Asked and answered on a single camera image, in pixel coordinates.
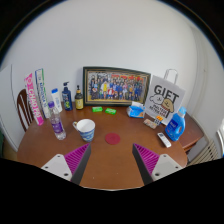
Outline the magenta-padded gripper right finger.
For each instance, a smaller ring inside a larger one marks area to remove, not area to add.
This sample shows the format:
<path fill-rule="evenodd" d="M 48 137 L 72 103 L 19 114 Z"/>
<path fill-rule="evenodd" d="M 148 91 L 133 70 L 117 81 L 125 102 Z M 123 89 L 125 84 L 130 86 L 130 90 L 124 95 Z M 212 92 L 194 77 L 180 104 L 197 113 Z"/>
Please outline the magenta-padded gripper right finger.
<path fill-rule="evenodd" d="M 158 155 L 136 143 L 133 144 L 132 153 L 145 185 L 182 169 L 168 154 Z"/>

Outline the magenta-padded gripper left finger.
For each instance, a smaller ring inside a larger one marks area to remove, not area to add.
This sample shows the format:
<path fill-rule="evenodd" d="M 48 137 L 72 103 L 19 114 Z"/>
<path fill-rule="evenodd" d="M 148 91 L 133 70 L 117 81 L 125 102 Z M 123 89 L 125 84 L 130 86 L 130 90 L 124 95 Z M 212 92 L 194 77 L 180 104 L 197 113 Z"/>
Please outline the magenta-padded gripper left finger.
<path fill-rule="evenodd" d="M 90 155 L 91 144 L 88 143 L 66 155 L 56 154 L 42 169 L 79 185 Z"/>

